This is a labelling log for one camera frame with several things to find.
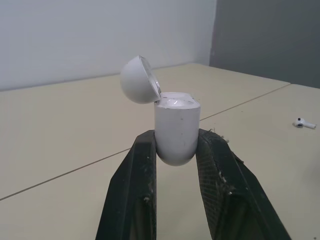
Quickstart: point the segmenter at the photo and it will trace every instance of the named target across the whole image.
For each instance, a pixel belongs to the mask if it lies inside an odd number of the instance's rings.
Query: table seam
[[[268,95],[268,94],[271,94],[271,93],[273,93],[273,92],[275,92],[275,91],[278,91],[278,90],[283,89],[283,88],[285,88],[285,87],[288,87],[288,86],[290,86],[290,85],[291,85],[291,83],[289,83],[289,84],[287,84],[287,85],[284,85],[284,86],[282,86],[282,87],[279,87],[279,88],[277,88],[277,89],[274,89],[274,90],[272,90],[272,91],[269,91],[269,92],[267,92],[267,93],[265,93],[265,94],[263,94],[263,95],[260,95],[260,96],[257,96],[257,97],[255,97],[255,98],[252,98],[252,99],[250,99],[250,100],[248,100],[248,101],[242,102],[242,103],[240,103],[240,104],[238,104],[238,105],[229,107],[229,108],[227,108],[227,109],[225,109],[225,110],[223,110],[223,111],[220,111],[220,112],[217,112],[217,113],[212,114],[212,115],[210,115],[210,116],[207,116],[207,117],[205,117],[205,118],[203,118],[203,119],[200,119],[200,121],[206,120],[206,119],[208,119],[208,118],[211,118],[211,117],[213,117],[213,116],[216,116],[216,115],[221,114],[221,113],[223,113],[223,112],[226,112],[226,111],[228,111],[228,110],[234,109],[234,108],[236,108],[236,107],[239,107],[239,106],[241,106],[241,105],[243,105],[243,104],[246,104],[246,103],[248,103],[248,102],[251,102],[251,101],[253,101],[253,100],[256,100],[256,99],[258,99],[258,98],[261,98],[261,97],[263,97],[263,96],[266,96],[266,95]],[[90,166],[90,165],[96,164],[96,163],[101,162],[101,161],[103,161],[103,160],[105,160],[105,159],[111,158],[111,157],[113,157],[113,156],[115,156],[115,155],[121,154],[121,153],[123,153],[123,152],[125,152],[125,151],[130,150],[130,148],[121,150],[121,151],[119,151],[119,152],[117,152],[117,153],[111,154],[111,155],[106,156],[106,157],[104,157],[104,158],[101,158],[101,159],[99,159],[99,160],[93,161],[93,162],[88,163],[88,164],[86,164],[86,165],[83,165],[83,166],[81,166],[81,167],[78,167],[78,168],[75,168],[75,169],[70,170],[70,171],[68,171],[68,172],[65,172],[65,173],[63,173],[63,174],[60,174],[60,175],[58,175],[58,176],[52,177],[52,178],[50,178],[50,179],[48,179],[48,180],[46,180],[46,181],[42,181],[42,182],[40,182],[40,183],[38,183],[38,184],[35,184],[35,185],[33,185],[33,186],[30,186],[30,187],[27,187],[27,188],[22,189],[22,190],[20,190],[20,191],[17,191],[17,192],[15,192],[15,193],[12,193],[12,194],[10,194],[10,195],[8,195],[8,196],[2,197],[2,198],[0,198],[0,201],[5,200],[5,199],[8,199],[8,198],[10,198],[10,197],[13,197],[13,196],[15,196],[15,195],[18,195],[18,194],[20,194],[20,193],[23,193],[23,192],[28,191],[28,190],[30,190],[30,189],[33,189],[33,188],[35,188],[35,187],[38,187],[38,186],[40,186],[40,185],[42,185],[42,184],[46,184],[46,183],[48,183],[48,182],[50,182],[50,181],[52,181],[52,180],[55,180],[55,179],[58,179],[58,178],[60,178],[60,177],[65,176],[65,175],[71,174],[71,173],[73,173],[73,172],[75,172],[75,171],[78,171],[78,170],[80,170],[80,169],[84,169],[84,168],[86,168],[86,167],[88,167],[88,166]]]

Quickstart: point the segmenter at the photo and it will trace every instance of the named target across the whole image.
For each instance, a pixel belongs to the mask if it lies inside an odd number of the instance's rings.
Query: earbud
[[[306,120],[304,120],[303,118],[297,118],[295,121],[294,121],[294,126],[296,126],[297,128],[303,128],[303,127],[306,127],[306,128],[310,128],[310,129],[316,129],[317,125],[316,124],[312,124],[310,122],[307,122]]]

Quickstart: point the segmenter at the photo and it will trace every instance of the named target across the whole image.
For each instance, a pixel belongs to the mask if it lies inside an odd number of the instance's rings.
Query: tabletop surface
[[[320,89],[198,64],[155,74],[163,92],[201,103],[200,127],[230,141],[292,239],[320,238],[320,134],[292,126],[297,117],[320,122]],[[109,76],[0,92],[0,113],[0,237],[94,239],[112,174],[135,137],[154,128],[153,105],[131,103]],[[195,159],[157,161],[157,237],[210,239]]]
[[[155,74],[163,92],[191,93],[202,119],[289,84],[199,64]],[[0,200],[128,149],[150,129],[154,105],[129,101],[119,75],[0,92]]]

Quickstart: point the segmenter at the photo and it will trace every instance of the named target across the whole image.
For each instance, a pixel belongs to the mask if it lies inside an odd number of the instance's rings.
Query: gray wall
[[[210,65],[320,88],[319,0],[218,0]]]

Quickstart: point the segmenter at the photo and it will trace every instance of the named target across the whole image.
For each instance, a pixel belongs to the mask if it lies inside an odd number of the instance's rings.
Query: black clamp jaw
[[[139,135],[113,175],[95,240],[156,240],[154,131]],[[199,130],[196,163],[214,240],[290,240],[255,175],[211,131]]]

